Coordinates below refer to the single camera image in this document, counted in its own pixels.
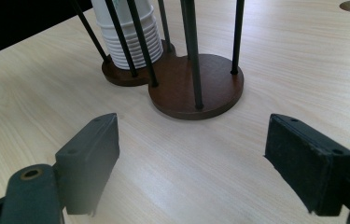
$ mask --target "wooden table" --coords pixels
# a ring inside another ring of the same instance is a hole
[[[0,197],[13,173],[53,164],[88,121],[115,112],[121,154],[98,214],[66,223],[345,223],[345,208],[340,217],[309,215],[263,157],[272,113],[350,148],[350,12],[341,2],[246,1],[244,94],[208,120],[171,119],[152,105],[147,86],[107,82],[78,18],[0,51]],[[200,53],[231,58],[235,1],[196,4]],[[180,3],[165,5],[184,55]],[[86,14],[100,36],[93,11]]]

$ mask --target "wood grain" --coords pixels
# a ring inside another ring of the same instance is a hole
[[[271,113],[350,148],[350,12],[341,2],[246,1],[244,93],[208,120],[171,119],[146,87],[107,82],[78,18],[0,51],[0,197],[13,173],[53,164],[88,121],[116,112],[121,156],[98,213],[66,223],[345,223],[345,208],[340,217],[308,214],[263,158]],[[180,3],[165,6],[177,55],[185,55]],[[234,9],[233,0],[196,1],[200,53],[231,58]],[[99,36],[92,10],[87,18]]]

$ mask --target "cup stack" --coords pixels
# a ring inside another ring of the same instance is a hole
[[[107,46],[108,52],[117,68],[129,70],[128,62],[125,58],[122,46],[119,42],[119,36],[114,28],[113,21],[108,13],[105,0],[91,0],[93,10],[95,11],[97,24],[101,27],[102,36]],[[140,48],[139,39],[134,29],[131,12],[126,0],[113,0],[121,24],[122,32],[125,35],[129,51],[131,53],[134,66],[142,68],[146,66],[143,52]],[[135,1],[142,23],[143,33],[146,38],[148,52],[151,61],[156,62],[163,53],[158,26],[154,17],[154,7],[149,0]]]

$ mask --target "black metal rod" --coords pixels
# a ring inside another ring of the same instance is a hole
[[[203,100],[198,52],[197,22],[195,18],[195,2],[194,0],[181,1],[184,1],[184,10],[186,12],[186,33],[189,35],[189,55],[191,58],[192,66],[192,82],[194,85],[195,107],[197,109],[202,109]]]
[[[233,55],[231,74],[238,74],[239,51],[241,48],[242,22],[244,19],[245,0],[236,1],[235,35],[233,38]]]
[[[107,5],[107,9],[110,14],[111,20],[113,21],[114,28],[116,28],[117,35],[119,36],[119,42],[122,46],[122,50],[124,51],[126,61],[131,70],[132,77],[137,77],[137,72],[136,68],[134,67],[131,52],[129,51],[128,44],[126,43],[125,35],[122,31],[121,24],[119,22],[119,16],[117,15],[116,9],[114,8],[113,1],[105,0],[105,4]]]
[[[100,55],[102,56],[103,61],[105,63],[110,63],[110,61],[105,56],[105,51],[102,49],[102,46],[100,45],[98,39],[96,38],[95,33],[93,32],[90,24],[88,23],[87,19],[85,18],[84,13],[82,12],[82,9],[79,6],[77,0],[69,0],[69,1],[72,4],[73,9],[75,10],[75,12],[78,14],[79,18],[81,19],[81,22],[84,25],[85,29],[87,30],[88,34],[90,35],[90,37],[93,41],[93,44],[95,45],[95,47],[98,49]]]
[[[154,68],[152,67],[151,58],[148,53],[148,47],[146,43],[145,34],[143,32],[142,23],[140,22],[139,13],[137,12],[136,3],[134,0],[127,0],[129,10],[131,11],[131,16],[134,24],[134,29],[136,30],[137,37],[139,39],[140,48],[143,52],[143,57],[145,58],[147,70],[151,79],[151,86],[158,87],[158,81],[154,73]]]
[[[184,36],[186,37],[186,48],[187,48],[187,58],[189,57],[189,34],[187,32],[187,23],[186,23],[186,6],[184,6],[184,1],[180,0],[181,3],[181,14],[183,15],[183,26],[184,26]]]
[[[158,0],[160,14],[162,19],[163,34],[165,35],[166,47],[168,52],[172,52],[171,37],[169,36],[168,20],[166,20],[165,4],[163,0]]]

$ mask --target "round wooden base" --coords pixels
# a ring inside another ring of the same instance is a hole
[[[244,75],[238,67],[237,75],[231,74],[231,60],[210,54],[200,54],[200,71],[203,108],[195,108],[192,85],[191,61],[166,51],[153,64],[158,87],[148,86],[151,100],[162,113],[176,119],[210,119],[233,107],[242,95]],[[149,81],[146,68],[137,70],[138,77],[130,71],[118,69],[113,63],[102,65],[108,81],[120,86],[138,86]]]

